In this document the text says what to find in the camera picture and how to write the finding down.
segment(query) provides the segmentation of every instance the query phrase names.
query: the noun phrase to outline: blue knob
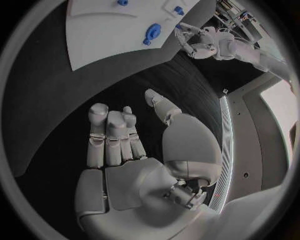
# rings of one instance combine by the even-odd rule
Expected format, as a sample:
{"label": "blue knob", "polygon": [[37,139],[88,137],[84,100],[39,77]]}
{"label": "blue knob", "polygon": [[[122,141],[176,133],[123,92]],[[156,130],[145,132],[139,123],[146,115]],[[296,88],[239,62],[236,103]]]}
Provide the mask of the blue knob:
{"label": "blue knob", "polygon": [[184,12],[184,10],[183,10],[183,8],[181,6],[175,7],[174,11],[176,13],[178,13],[179,15],[181,15],[181,16],[183,16],[185,14],[185,12]]}
{"label": "blue knob", "polygon": [[146,36],[143,41],[145,45],[150,45],[150,40],[156,39],[161,34],[161,25],[154,23],[146,31]]}
{"label": "blue knob", "polygon": [[121,6],[126,6],[128,4],[128,0],[117,0],[117,3]]}

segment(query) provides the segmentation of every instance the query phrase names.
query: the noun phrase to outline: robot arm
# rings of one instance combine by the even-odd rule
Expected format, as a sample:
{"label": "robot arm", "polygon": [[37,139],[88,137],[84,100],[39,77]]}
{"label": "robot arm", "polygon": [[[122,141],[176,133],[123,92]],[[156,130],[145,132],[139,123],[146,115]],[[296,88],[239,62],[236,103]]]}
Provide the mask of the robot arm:
{"label": "robot arm", "polygon": [[[236,39],[233,34],[216,31],[214,27],[191,28],[190,26],[186,27],[185,23],[180,23],[179,26],[175,29],[175,36],[189,57],[206,59],[213,56],[216,60],[237,59],[251,63],[263,72],[270,72],[289,81],[289,69],[285,62],[277,60],[259,49],[254,49],[252,45]],[[193,36],[198,36],[197,41],[188,43]]]}

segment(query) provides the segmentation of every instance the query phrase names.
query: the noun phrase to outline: white panel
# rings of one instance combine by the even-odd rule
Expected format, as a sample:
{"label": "white panel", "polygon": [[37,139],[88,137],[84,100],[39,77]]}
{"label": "white panel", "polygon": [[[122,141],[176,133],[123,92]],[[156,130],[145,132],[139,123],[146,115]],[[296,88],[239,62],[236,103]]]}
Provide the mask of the white panel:
{"label": "white panel", "polygon": [[[199,0],[128,0],[127,6],[111,0],[71,0],[66,17],[66,41],[73,70],[109,56],[161,48],[184,16]],[[161,34],[143,44],[152,24]]]}
{"label": "white panel", "polygon": [[290,130],[298,120],[296,96],[292,93],[290,85],[284,80],[263,91],[260,96],[276,119],[284,139],[287,159],[290,165],[293,159]]}

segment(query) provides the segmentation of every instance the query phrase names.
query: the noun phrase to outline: humanoid robot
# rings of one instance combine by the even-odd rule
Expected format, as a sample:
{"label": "humanoid robot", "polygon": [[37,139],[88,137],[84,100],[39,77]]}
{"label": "humanoid robot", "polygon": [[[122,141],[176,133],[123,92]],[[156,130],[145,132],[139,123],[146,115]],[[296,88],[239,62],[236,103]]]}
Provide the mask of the humanoid robot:
{"label": "humanoid robot", "polygon": [[207,207],[202,187],[221,175],[221,149],[202,122],[152,89],[145,100],[167,125],[163,164],[146,156],[129,106],[120,112],[96,103],[89,110],[88,169],[78,181],[75,211],[92,239],[170,239]]}
{"label": "humanoid robot", "polygon": [[287,64],[274,56],[263,52],[248,42],[235,37],[230,30],[220,31],[213,26],[198,28],[181,22],[174,30],[182,49],[194,59],[206,59],[213,56],[216,60],[237,59],[251,63],[263,72],[271,72],[280,79],[290,81]]}

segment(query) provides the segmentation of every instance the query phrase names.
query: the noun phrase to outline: dark floor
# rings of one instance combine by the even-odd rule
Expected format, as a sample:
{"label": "dark floor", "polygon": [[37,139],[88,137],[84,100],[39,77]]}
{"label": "dark floor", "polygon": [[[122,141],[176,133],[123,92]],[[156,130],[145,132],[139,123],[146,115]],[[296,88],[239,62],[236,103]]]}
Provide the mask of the dark floor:
{"label": "dark floor", "polygon": [[184,113],[202,121],[222,144],[219,98],[206,78],[185,54],[149,68],[109,87],[69,115],[45,140],[27,172],[17,178],[23,193],[37,212],[70,239],[84,239],[74,212],[74,194],[86,167],[90,123],[89,107],[105,103],[111,110],[131,106],[147,155],[162,160],[162,133],[166,126],[144,100],[152,88],[178,105]]}

